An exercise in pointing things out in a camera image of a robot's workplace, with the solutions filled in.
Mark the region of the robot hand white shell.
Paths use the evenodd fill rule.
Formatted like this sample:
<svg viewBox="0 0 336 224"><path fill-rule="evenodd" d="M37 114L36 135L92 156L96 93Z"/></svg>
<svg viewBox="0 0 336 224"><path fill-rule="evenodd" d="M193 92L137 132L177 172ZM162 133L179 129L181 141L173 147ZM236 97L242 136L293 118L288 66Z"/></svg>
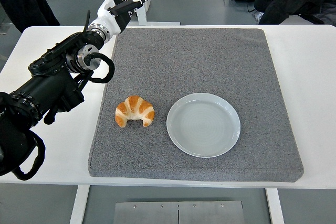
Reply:
<svg viewBox="0 0 336 224"><path fill-rule="evenodd" d="M122 33L133 14L149 0L104 0L97 11L97 18L86 30L98 33L105 42Z"/></svg>

